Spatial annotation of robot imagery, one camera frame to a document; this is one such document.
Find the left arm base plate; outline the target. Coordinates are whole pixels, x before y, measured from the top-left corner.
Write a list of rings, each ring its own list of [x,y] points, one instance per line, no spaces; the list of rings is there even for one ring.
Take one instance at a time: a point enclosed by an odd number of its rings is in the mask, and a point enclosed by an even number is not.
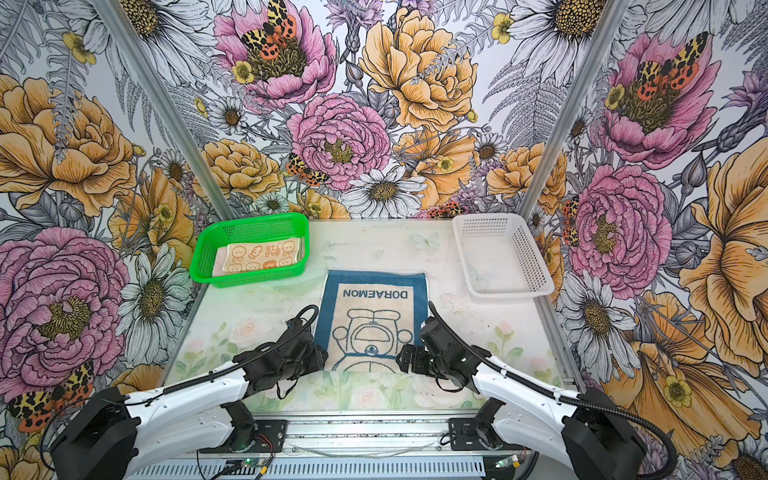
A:
[[[280,453],[286,437],[285,420],[256,420],[236,426],[224,443],[211,449],[216,453]]]

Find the blue white patterned towel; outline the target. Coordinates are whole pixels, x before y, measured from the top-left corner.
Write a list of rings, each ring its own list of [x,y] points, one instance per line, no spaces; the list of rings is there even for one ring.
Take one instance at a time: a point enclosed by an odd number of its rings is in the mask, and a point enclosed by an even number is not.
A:
[[[315,341],[335,372],[394,374],[407,345],[420,346],[428,314],[427,276],[331,270],[324,284]]]

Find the green plastic basket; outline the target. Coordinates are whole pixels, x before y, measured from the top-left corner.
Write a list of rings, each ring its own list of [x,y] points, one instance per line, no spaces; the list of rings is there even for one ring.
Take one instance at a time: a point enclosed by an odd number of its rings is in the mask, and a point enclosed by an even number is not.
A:
[[[309,221],[300,213],[218,222],[199,235],[189,274],[217,288],[297,277],[309,240]]]

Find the aluminium frame post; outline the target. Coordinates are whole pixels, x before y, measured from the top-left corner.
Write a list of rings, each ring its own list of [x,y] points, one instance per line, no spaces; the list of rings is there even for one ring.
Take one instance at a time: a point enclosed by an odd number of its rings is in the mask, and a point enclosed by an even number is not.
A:
[[[602,18],[597,24],[595,35],[587,49],[586,56],[576,72],[565,103],[560,109],[553,131],[542,151],[538,169],[528,186],[518,214],[528,220],[538,205],[538,200],[546,186],[550,173],[555,168],[557,158],[562,151],[570,126],[578,115],[580,106],[586,97],[598,69],[610,52],[611,44],[620,29],[620,25],[631,2],[628,0],[608,1]]]
[[[184,155],[204,193],[222,220],[234,220],[238,215],[229,205],[221,188],[204,161],[195,139],[163,84],[147,49],[135,33],[119,1],[97,1],[94,8],[112,35],[119,50],[147,93],[151,103],[168,128],[177,149]]]

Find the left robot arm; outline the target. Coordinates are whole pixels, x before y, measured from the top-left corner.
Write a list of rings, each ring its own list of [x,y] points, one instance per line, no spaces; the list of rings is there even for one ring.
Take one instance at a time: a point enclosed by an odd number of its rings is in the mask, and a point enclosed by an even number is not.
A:
[[[186,381],[129,394],[102,390],[52,442],[55,473],[60,479],[123,479],[195,450],[249,448],[255,434],[244,399],[319,372],[327,358],[310,322],[292,319],[277,341]]]

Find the left aluminium frame post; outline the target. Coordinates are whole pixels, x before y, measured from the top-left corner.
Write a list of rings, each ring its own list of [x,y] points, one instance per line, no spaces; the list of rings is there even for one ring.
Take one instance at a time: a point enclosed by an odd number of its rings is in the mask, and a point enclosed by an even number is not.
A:
[[[184,155],[204,193],[222,220],[234,220],[238,215],[229,205],[221,188],[204,161],[195,139],[163,84],[147,49],[135,33],[119,1],[97,1],[94,8],[112,35],[119,50],[147,93],[151,103],[168,128],[177,149]]]

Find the white plastic basket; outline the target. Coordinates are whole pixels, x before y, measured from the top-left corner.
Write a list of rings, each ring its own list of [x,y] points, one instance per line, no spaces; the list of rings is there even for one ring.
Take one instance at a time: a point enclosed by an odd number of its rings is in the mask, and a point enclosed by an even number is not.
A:
[[[479,302],[513,302],[548,296],[555,286],[525,222],[512,213],[452,219],[465,282]]]

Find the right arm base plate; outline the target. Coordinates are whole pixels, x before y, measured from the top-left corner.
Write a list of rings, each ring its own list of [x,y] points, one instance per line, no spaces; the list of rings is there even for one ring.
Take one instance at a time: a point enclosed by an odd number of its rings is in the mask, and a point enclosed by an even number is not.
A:
[[[501,440],[482,438],[474,418],[449,418],[448,431],[441,437],[440,445],[449,446],[452,451],[497,451],[510,450],[513,445]]]

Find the aluminium front rail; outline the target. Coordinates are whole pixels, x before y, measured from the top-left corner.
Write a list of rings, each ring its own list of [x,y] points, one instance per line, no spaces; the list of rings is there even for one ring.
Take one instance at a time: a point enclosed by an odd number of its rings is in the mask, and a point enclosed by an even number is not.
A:
[[[123,439],[115,437],[113,445],[105,449],[104,458],[113,465],[123,462],[127,465],[127,470],[132,472],[188,451],[211,450],[219,447],[236,426],[262,419],[246,417],[236,420],[232,419],[227,411],[214,409],[162,427],[153,433],[144,423],[136,427],[135,433],[128,433]],[[587,425],[568,420],[560,440],[554,438],[543,441],[533,436],[531,426],[509,430],[500,421],[490,423],[478,417],[474,419],[478,423],[477,430],[482,438],[498,439],[513,445],[510,450],[497,451],[528,449],[550,453],[567,465],[575,465],[577,460],[587,455],[595,454],[602,457],[612,447],[616,447],[619,440],[617,433],[611,433],[606,425],[600,424]],[[317,444],[324,441],[333,448],[346,450],[382,448],[386,442],[405,444],[409,441],[430,439],[432,442],[426,446],[428,449],[439,447],[450,449],[449,446],[440,445],[441,437],[448,431],[447,422],[448,419],[425,418],[363,419],[361,421],[342,419],[331,422],[304,419],[299,422],[288,422],[282,451],[288,449],[285,445],[287,440],[295,439],[301,444],[306,442]],[[497,451],[478,452],[495,453]]]

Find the right aluminium frame post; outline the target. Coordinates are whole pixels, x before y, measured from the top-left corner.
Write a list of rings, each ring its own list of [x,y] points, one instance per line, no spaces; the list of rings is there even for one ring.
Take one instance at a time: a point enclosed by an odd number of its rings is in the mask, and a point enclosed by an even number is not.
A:
[[[518,214],[528,220],[538,205],[538,200],[546,186],[550,173],[555,168],[557,158],[562,151],[570,126],[578,115],[580,106],[586,97],[598,69],[610,52],[611,44],[620,29],[620,25],[631,2],[628,0],[608,1],[602,18],[597,24],[595,35],[587,49],[586,56],[576,72],[565,103],[560,109],[553,131],[542,151],[538,169],[528,186]]]

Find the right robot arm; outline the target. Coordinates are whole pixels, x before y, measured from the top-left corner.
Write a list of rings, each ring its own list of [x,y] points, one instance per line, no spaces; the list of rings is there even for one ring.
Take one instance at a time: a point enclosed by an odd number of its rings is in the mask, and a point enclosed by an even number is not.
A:
[[[420,342],[397,355],[405,373],[446,381],[486,399],[476,434],[495,448],[517,444],[570,468],[580,479],[636,479],[647,446],[602,392],[562,389],[526,375],[491,352],[464,342],[444,321],[423,323]]]

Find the orange patterned towel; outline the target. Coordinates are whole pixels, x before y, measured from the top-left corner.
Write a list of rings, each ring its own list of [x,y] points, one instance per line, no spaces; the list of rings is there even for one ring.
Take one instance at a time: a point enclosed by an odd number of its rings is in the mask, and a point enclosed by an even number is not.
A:
[[[301,238],[228,244],[217,250],[212,276],[293,266],[303,258],[303,251],[304,241]]]

